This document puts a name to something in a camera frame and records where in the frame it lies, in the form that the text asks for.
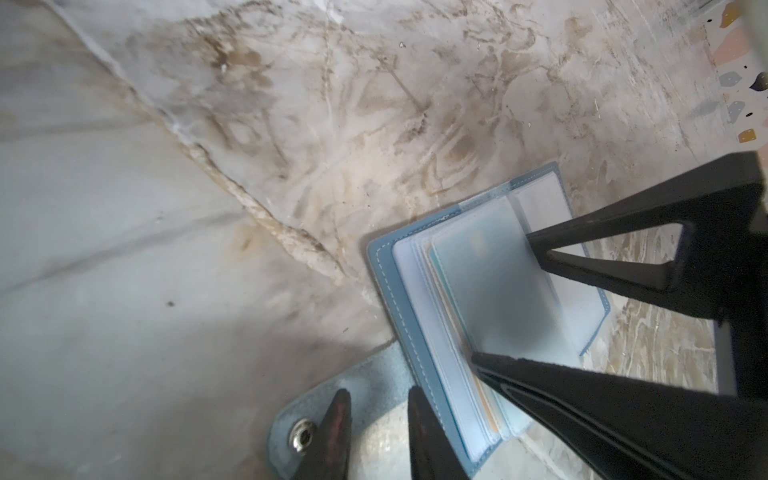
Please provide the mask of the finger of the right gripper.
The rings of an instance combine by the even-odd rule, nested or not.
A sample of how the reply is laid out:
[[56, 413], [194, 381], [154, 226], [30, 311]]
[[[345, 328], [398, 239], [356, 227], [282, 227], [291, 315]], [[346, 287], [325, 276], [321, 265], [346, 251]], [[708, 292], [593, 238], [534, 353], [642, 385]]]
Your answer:
[[761, 321], [765, 190], [756, 153], [726, 154], [527, 239], [549, 273], [690, 317]]
[[767, 405], [476, 353], [486, 384], [604, 479], [764, 479]]

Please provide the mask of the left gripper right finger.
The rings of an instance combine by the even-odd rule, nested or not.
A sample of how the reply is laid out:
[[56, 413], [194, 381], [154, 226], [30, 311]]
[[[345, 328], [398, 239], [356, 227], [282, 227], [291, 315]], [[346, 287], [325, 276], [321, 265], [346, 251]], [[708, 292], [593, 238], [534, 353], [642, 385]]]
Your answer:
[[408, 432], [413, 480], [469, 479], [419, 386], [409, 390]]

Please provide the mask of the blue leather card holder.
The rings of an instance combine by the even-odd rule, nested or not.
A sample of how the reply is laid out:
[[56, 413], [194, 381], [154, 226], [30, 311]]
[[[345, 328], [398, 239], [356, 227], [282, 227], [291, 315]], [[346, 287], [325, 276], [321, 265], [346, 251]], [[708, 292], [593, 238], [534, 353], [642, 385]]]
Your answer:
[[[332, 398], [342, 388], [350, 392], [352, 433], [359, 436], [403, 403], [413, 386], [421, 387], [469, 475], [503, 442], [528, 428], [530, 418], [493, 390], [506, 426], [501, 439], [491, 436], [473, 380], [470, 360], [476, 352], [459, 322], [430, 246], [436, 233], [463, 214], [502, 197], [510, 201], [525, 236], [572, 216], [558, 166], [549, 163], [369, 243], [372, 277], [397, 340], [313, 388], [277, 415], [267, 455], [278, 477], [288, 479], [295, 474]], [[609, 316], [610, 303], [598, 288], [541, 271], [550, 283], [580, 363]]]

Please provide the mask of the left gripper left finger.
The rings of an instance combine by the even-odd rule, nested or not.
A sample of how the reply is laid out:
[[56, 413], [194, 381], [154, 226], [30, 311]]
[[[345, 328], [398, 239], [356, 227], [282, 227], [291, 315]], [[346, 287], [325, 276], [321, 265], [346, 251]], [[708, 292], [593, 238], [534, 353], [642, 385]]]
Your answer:
[[342, 388], [334, 395], [292, 479], [347, 480], [351, 445], [351, 395]]

